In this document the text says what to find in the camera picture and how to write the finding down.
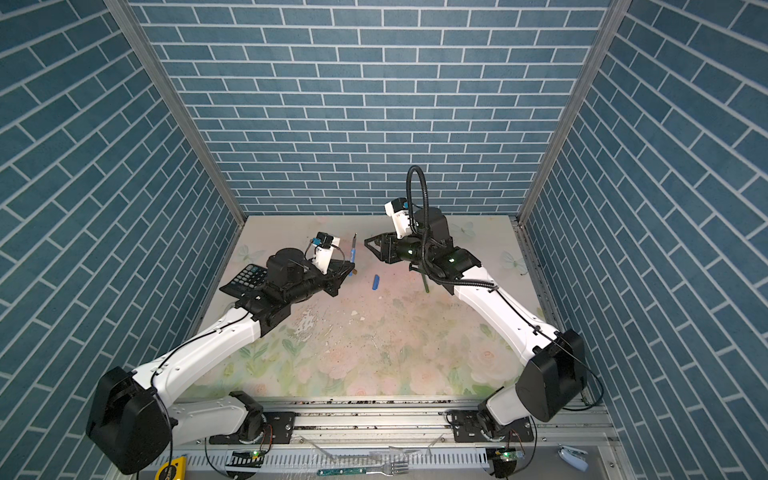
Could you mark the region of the blue pen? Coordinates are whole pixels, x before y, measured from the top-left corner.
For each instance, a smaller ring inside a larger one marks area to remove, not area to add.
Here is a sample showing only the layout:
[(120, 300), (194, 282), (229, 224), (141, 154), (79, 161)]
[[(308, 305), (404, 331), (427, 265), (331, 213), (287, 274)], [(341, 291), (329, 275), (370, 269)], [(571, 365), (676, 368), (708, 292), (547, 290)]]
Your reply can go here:
[(352, 238), (351, 242), (351, 249), (350, 249), (350, 262), (355, 263), (356, 258), (356, 244), (357, 244), (357, 234), (355, 233)]

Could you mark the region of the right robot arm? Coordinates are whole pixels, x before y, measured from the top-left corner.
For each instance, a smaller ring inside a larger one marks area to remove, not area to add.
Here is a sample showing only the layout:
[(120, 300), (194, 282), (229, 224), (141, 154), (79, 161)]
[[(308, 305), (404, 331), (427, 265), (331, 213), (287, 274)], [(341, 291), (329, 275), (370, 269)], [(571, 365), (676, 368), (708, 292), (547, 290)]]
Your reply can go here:
[(414, 209), (407, 199), (397, 198), (385, 211), (393, 231), (366, 239), (366, 248), (384, 263), (407, 262), (410, 270), (468, 304), (524, 365), (513, 386), (480, 404), (477, 418), (486, 435), (498, 438), (527, 417), (547, 422), (584, 390), (588, 368), (579, 334), (558, 331), (499, 286), (475, 255), (454, 244), (439, 209)]

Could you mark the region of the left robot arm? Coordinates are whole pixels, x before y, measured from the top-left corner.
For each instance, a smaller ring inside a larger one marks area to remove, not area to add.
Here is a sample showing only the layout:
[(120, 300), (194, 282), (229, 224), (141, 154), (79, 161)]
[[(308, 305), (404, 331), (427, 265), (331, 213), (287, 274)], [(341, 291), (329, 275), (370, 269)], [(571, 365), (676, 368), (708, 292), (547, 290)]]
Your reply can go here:
[(210, 327), (132, 370), (115, 367), (104, 373), (93, 395), (87, 437), (124, 475), (199, 439), (262, 441), (268, 429), (264, 408), (242, 391), (186, 405), (176, 402), (229, 355), (276, 328), (293, 304), (321, 291), (337, 296), (354, 268), (352, 261), (335, 259), (328, 249), (312, 259), (296, 248), (277, 251), (267, 261), (263, 282)]

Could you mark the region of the black calculator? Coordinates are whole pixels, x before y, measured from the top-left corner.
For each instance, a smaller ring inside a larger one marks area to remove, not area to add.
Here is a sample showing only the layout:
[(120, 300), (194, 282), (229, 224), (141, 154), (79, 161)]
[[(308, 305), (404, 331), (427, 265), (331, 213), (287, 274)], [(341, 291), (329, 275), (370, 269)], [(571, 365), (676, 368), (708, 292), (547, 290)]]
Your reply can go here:
[(231, 297), (241, 298), (245, 294), (260, 287), (266, 280), (265, 267), (248, 264), (232, 280), (221, 286), (219, 290)]

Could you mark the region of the white blue stapler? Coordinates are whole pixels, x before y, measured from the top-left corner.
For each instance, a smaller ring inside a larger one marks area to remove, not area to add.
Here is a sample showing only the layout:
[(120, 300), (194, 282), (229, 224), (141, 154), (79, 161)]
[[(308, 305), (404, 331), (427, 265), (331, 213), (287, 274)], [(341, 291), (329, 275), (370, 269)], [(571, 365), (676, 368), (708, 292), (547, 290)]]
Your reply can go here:
[(558, 449), (558, 456), (572, 468), (586, 472), (589, 469), (587, 461), (588, 452), (579, 448), (562, 445)]

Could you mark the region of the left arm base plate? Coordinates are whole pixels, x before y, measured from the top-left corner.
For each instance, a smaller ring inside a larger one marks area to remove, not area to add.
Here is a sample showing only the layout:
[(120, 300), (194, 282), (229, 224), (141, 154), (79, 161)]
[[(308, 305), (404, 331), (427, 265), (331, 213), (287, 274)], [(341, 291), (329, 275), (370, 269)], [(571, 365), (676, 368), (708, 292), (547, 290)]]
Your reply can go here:
[(235, 433), (214, 435), (208, 439), (212, 445), (289, 444), (293, 435), (296, 414), (293, 412), (266, 412), (260, 417), (250, 415)]

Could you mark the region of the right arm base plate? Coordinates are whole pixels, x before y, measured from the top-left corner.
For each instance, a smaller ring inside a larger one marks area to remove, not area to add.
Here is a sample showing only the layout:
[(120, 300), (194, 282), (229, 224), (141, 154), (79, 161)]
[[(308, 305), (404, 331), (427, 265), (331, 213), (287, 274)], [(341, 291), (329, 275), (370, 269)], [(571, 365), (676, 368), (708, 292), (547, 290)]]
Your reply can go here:
[(444, 417), (456, 443), (526, 443), (534, 440), (533, 424), (528, 417), (508, 425), (500, 425), (489, 413), (478, 410), (448, 410)]

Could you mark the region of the green handled fork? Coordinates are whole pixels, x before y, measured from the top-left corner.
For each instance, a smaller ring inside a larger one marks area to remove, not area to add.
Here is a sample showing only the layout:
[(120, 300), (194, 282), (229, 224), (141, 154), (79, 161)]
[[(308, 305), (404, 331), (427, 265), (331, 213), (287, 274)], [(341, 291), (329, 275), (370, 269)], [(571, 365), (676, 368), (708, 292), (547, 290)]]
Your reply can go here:
[(381, 465), (348, 466), (339, 468), (324, 468), (316, 472), (318, 477), (350, 476), (350, 475), (383, 475), (396, 476), (409, 471), (407, 461), (393, 461)]

